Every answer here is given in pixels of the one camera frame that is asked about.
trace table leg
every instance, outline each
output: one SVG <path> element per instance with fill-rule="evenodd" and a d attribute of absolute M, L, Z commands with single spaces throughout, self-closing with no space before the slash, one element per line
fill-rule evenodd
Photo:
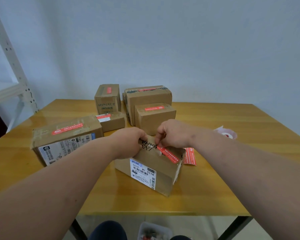
<path fill-rule="evenodd" d="M 74 221 L 72 222 L 69 230 L 76 240 L 87 240 L 88 239 L 76 219 L 74 219 Z"/>
<path fill-rule="evenodd" d="M 231 225 L 223 232 L 218 240 L 233 239 L 249 222 L 253 219 L 252 216 L 238 216 Z"/>

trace red sticker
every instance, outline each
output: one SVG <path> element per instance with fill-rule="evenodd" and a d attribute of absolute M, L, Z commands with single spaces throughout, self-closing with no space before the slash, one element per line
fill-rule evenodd
<path fill-rule="evenodd" d="M 77 128 L 80 128 L 80 127 L 83 127 L 83 126 L 84 125 L 82 123 L 71 125 L 71 126 L 67 126 L 67 127 L 62 128 L 62 129 L 58 129 L 58 130 L 53 131 L 52 135 L 56 135 L 56 134 L 59 134 L 59 133 L 63 133 L 63 132 L 66 132 L 66 131 L 77 129 Z"/>
<path fill-rule="evenodd" d="M 145 111 L 148 111 L 148 110 L 157 110 L 157 109 L 164 109 L 164 106 L 145 108 L 144 110 L 145 110 Z"/>
<path fill-rule="evenodd" d="M 110 117 L 111 114 L 103 114 L 103 115 L 100 115 L 100 116 L 97 116 L 96 118 L 97 119 L 102 119 L 102 118 L 107 118 L 107 117 Z"/>
<path fill-rule="evenodd" d="M 149 90 L 156 90 L 156 88 L 139 89 L 138 92 L 141 92 L 141 91 L 149 91 Z"/>
<path fill-rule="evenodd" d="M 168 157 L 170 161 L 172 161 L 174 164 L 176 164 L 179 161 L 179 159 L 176 158 L 176 156 L 169 152 L 166 148 L 157 146 L 157 149 L 159 149 L 160 152 L 162 152 L 164 156 Z"/>
<path fill-rule="evenodd" d="M 195 158 L 195 150 L 192 147 L 185 148 L 185 159 L 183 164 L 197 165 Z"/>

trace tiled floor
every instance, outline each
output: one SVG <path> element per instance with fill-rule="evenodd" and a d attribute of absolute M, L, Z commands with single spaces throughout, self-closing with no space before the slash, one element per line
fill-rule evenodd
<path fill-rule="evenodd" d="M 185 235 L 193 240 L 214 240 L 232 223 L 232 216 L 78 216 L 77 221 L 87 236 L 97 225 L 107 220 L 119 222 L 126 231 L 128 240 L 137 240 L 140 224 L 144 221 L 169 227 L 174 235 Z M 234 240 L 270 240 L 263 228 L 252 220 Z M 64 240 L 75 240 L 68 231 Z"/>

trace person's left hand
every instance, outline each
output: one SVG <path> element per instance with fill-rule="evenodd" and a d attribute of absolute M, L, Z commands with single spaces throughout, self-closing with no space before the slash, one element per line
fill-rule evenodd
<path fill-rule="evenodd" d="M 113 145 L 115 159 L 135 156 L 142 148 L 138 143 L 139 139 L 144 141 L 148 139 L 147 134 L 137 127 L 119 129 L 108 138 Z"/>

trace person's right hand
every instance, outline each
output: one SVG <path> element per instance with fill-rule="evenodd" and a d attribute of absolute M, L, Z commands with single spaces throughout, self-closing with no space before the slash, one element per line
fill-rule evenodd
<path fill-rule="evenodd" d="M 155 143 L 159 147 L 173 146 L 176 148 L 193 147 L 192 141 L 196 137 L 199 127 L 187 125 L 178 120 L 164 121 L 155 135 Z"/>

